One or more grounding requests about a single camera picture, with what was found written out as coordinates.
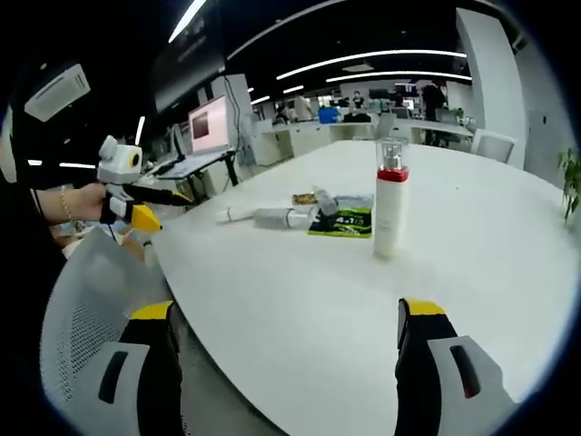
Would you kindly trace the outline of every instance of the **ceiling light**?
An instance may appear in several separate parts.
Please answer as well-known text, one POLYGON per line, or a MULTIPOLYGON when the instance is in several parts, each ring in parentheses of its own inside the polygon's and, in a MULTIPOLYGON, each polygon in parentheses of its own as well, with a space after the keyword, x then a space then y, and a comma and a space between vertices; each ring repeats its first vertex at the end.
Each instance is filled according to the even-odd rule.
POLYGON ((441 50, 384 50, 382 52, 369 52, 361 54, 352 54, 351 56, 338 57, 336 59, 330 59, 329 61, 318 62, 313 65, 303 66, 296 70, 289 71, 288 73, 279 75, 276 80, 284 79, 292 75, 303 73, 305 71, 312 70, 314 68, 319 68, 320 66, 336 64, 337 62, 352 61, 353 59, 360 59, 362 57, 373 57, 373 56, 385 56, 385 55, 443 55, 443 56, 455 56, 455 57, 467 57, 464 53, 456 52, 444 52, 441 50))
POLYGON ((258 103, 266 102, 270 98, 271 97, 269 95, 267 95, 266 97, 257 98, 256 100, 254 100, 253 102, 251 102, 251 104, 258 104, 258 103))
POLYGON ((331 79, 327 79, 327 83, 338 82, 341 80, 360 79, 361 77, 373 77, 377 75, 435 75, 437 77, 448 77, 450 79, 472 80, 472 77, 470 77, 469 75, 431 73, 429 71, 383 71, 377 73, 363 73, 363 74, 343 75, 342 77, 333 77, 331 79))
POLYGON ((289 89, 285 89, 284 91, 282 91, 283 94, 288 94, 288 93, 292 93, 294 91, 300 91, 301 89, 304 89, 304 86, 295 86, 294 88, 289 88, 289 89))
POLYGON ((185 29, 188 26, 188 24, 191 22, 191 20, 193 20, 198 11, 202 9, 204 3, 206 3, 206 0, 193 0, 190 7, 188 7, 188 10, 185 11, 185 14, 183 14, 182 19, 178 22, 178 25, 175 26, 172 36, 170 36, 169 41, 170 43, 177 37, 177 35, 179 35, 182 32, 183 29, 185 29))
POLYGON ((142 116, 139 119, 139 124, 137 124, 137 133, 135 134, 135 145, 139 145, 139 140, 142 139, 143 123, 145 123, 144 116, 142 116))
POLYGON ((87 163, 68 163, 68 162, 60 162, 58 166, 62 166, 63 168, 87 168, 89 170, 94 170, 94 165, 89 165, 87 163))

